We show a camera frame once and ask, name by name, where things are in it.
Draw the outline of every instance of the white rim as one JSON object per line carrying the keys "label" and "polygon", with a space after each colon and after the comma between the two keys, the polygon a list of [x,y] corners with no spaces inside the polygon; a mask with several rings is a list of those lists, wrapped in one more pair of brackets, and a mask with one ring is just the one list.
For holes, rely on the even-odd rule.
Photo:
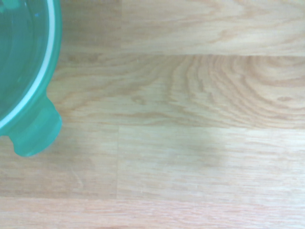
{"label": "white rim", "polygon": [[17,106],[4,118],[0,121],[0,129],[4,127],[9,121],[11,121],[21,110],[22,108],[28,103],[28,101],[32,98],[34,93],[37,91],[46,71],[49,66],[49,62],[52,55],[52,50],[54,46],[55,40],[55,10],[53,5],[53,0],[47,0],[48,10],[49,10],[49,37],[48,37],[48,44],[45,56],[43,58],[43,62],[41,68],[37,74],[37,77],[30,87],[29,91],[23,97],[23,99],[17,104]]}

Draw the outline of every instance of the teal plastic bowl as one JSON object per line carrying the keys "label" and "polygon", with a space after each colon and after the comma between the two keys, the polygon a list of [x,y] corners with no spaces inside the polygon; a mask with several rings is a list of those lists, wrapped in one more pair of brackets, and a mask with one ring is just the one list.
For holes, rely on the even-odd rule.
{"label": "teal plastic bowl", "polygon": [[0,136],[34,155],[61,129],[47,98],[61,45],[60,0],[0,0]]}

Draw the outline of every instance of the light wood surface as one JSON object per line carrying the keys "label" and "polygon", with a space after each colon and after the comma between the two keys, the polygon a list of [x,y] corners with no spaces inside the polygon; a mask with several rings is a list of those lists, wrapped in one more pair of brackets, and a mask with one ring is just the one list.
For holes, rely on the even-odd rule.
{"label": "light wood surface", "polygon": [[305,4],[62,0],[30,158],[0,138],[0,228],[305,228]]}

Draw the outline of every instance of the bowl handle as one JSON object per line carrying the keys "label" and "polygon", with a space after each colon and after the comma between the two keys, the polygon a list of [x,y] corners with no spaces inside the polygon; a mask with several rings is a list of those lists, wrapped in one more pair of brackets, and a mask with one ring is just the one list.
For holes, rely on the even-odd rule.
{"label": "bowl handle", "polygon": [[8,133],[15,153],[31,156],[41,152],[55,140],[61,124],[61,116],[44,93]]}

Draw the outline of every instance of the bowl rim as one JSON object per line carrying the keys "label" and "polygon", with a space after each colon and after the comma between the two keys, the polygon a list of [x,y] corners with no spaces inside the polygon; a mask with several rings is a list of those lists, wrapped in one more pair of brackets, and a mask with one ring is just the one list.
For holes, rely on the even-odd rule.
{"label": "bowl rim", "polygon": [[48,71],[49,65],[53,58],[54,47],[56,47],[56,14],[55,14],[55,2],[54,0],[47,0],[48,15],[49,15],[49,32],[46,52],[39,69],[39,72],[25,94],[25,96],[20,100],[20,102],[13,108],[2,120],[0,120],[0,129],[3,128],[7,123],[9,123],[18,113],[27,105],[31,98],[38,91],[42,81]]}

